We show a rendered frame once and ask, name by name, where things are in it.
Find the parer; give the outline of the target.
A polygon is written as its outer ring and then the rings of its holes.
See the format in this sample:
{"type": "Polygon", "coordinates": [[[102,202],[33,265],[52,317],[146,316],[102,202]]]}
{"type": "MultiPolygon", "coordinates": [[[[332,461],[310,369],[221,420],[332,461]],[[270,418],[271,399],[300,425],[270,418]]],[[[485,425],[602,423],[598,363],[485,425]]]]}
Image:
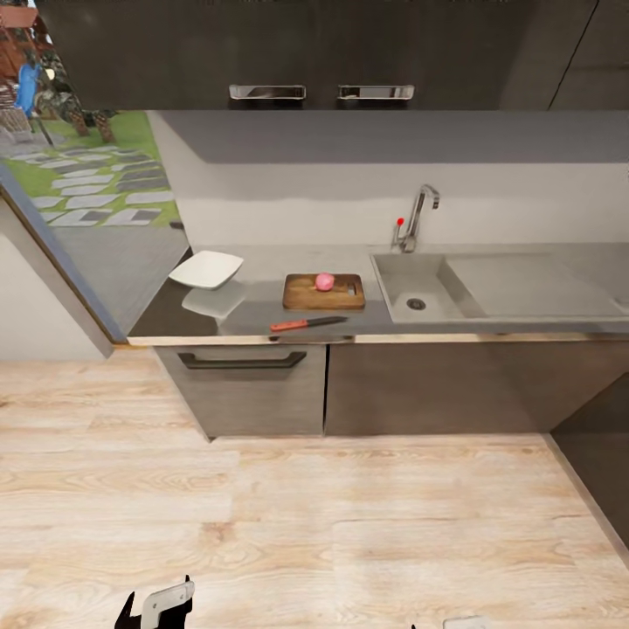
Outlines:
{"type": "Polygon", "coordinates": [[[307,327],[308,325],[316,325],[319,323],[329,323],[331,321],[345,321],[347,318],[344,317],[327,317],[327,318],[318,318],[313,320],[302,320],[302,321],[286,321],[279,324],[271,325],[272,332],[280,332],[281,330],[287,330],[290,328],[302,328],[307,327]]]}

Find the cutting board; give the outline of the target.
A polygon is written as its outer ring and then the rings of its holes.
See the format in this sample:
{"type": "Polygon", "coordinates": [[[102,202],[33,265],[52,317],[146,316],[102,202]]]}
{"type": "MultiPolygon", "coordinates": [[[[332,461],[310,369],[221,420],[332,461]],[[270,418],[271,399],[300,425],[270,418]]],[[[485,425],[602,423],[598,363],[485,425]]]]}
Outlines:
{"type": "Polygon", "coordinates": [[[361,276],[353,273],[332,273],[334,286],[327,290],[316,290],[318,273],[290,273],[286,277],[284,308],[329,308],[331,310],[361,310],[365,308],[365,298],[361,276]],[[353,286],[355,295],[349,294],[353,286]]]}

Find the vidalia onion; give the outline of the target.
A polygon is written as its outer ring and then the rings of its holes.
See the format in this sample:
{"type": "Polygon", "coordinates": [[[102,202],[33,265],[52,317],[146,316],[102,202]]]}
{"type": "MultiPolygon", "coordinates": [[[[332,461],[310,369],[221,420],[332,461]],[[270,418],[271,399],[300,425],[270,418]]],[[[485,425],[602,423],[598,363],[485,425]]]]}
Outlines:
{"type": "Polygon", "coordinates": [[[330,290],[330,288],[334,286],[334,280],[335,278],[332,276],[332,273],[318,273],[314,288],[327,292],[327,290],[330,290]]]}

